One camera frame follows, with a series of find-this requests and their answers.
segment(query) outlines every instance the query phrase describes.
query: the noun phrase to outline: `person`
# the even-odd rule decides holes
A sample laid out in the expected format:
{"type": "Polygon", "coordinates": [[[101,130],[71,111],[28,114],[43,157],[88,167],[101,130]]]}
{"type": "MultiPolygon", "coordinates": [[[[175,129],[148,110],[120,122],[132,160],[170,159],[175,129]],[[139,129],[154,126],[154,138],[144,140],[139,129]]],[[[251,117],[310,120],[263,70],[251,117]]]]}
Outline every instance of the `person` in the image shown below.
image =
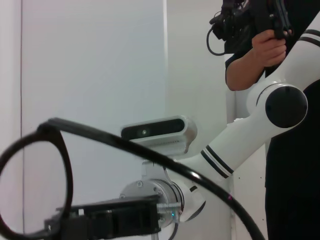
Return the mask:
{"type": "MultiPolygon", "coordinates": [[[[320,0],[284,0],[294,36],[257,35],[226,61],[226,84],[248,89],[269,76],[320,11],[320,0]]],[[[296,128],[271,140],[266,159],[265,212],[269,240],[320,239],[320,80],[304,93],[309,109],[296,128]]]]}

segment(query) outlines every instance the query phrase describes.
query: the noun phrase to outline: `camera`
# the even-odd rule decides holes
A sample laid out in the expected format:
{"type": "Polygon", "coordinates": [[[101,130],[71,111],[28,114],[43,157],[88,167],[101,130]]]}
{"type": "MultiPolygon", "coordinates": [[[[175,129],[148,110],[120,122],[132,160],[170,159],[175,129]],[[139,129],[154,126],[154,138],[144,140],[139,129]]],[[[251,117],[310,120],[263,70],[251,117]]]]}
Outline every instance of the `camera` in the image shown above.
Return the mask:
{"type": "Polygon", "coordinates": [[[121,137],[167,156],[185,154],[198,133],[186,116],[173,116],[124,126],[121,137]]]}

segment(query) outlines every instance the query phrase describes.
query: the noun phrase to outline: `black shirt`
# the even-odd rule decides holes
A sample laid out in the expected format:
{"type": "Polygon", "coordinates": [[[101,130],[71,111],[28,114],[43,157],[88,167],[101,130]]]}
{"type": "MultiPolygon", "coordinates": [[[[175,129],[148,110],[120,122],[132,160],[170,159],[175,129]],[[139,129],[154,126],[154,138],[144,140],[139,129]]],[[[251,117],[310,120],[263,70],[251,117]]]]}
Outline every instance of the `black shirt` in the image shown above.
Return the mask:
{"type": "MultiPolygon", "coordinates": [[[[288,54],[320,11],[320,0],[285,0],[285,5],[294,29],[294,37],[286,42],[288,54]]],[[[226,61],[226,68],[251,48],[251,42],[248,42],[247,48],[226,61]]],[[[266,77],[274,70],[267,68],[266,77]]],[[[306,119],[296,128],[271,140],[266,160],[267,193],[297,197],[320,195],[320,81],[309,86],[304,93],[309,103],[306,119]]]]}

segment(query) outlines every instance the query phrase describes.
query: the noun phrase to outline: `black clothing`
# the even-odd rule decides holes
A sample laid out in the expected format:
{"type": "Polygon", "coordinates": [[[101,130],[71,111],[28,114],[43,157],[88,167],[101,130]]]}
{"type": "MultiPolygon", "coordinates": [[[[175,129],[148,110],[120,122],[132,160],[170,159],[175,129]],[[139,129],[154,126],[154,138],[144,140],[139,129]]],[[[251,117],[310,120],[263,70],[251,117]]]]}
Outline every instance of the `black clothing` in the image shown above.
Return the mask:
{"type": "MultiPolygon", "coordinates": [[[[320,11],[320,0],[285,0],[285,5],[294,29],[294,37],[286,42],[288,54],[320,11]]],[[[252,48],[251,43],[247,45],[225,63],[226,68],[252,48]]],[[[274,70],[267,68],[266,77],[274,70]]],[[[306,119],[274,137],[267,154],[265,211],[269,240],[320,239],[320,80],[304,93],[309,103],[306,119]]]]}

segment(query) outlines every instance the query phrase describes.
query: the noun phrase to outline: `hand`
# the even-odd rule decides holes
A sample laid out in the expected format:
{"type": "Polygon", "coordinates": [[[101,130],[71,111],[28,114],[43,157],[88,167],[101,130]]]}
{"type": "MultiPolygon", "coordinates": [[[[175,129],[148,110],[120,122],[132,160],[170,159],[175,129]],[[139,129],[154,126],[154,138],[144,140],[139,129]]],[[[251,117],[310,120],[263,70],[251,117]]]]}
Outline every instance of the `hand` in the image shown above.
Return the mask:
{"type": "Polygon", "coordinates": [[[280,64],[286,58],[286,40],[276,39],[274,30],[266,30],[252,39],[253,53],[263,67],[280,64]]]}

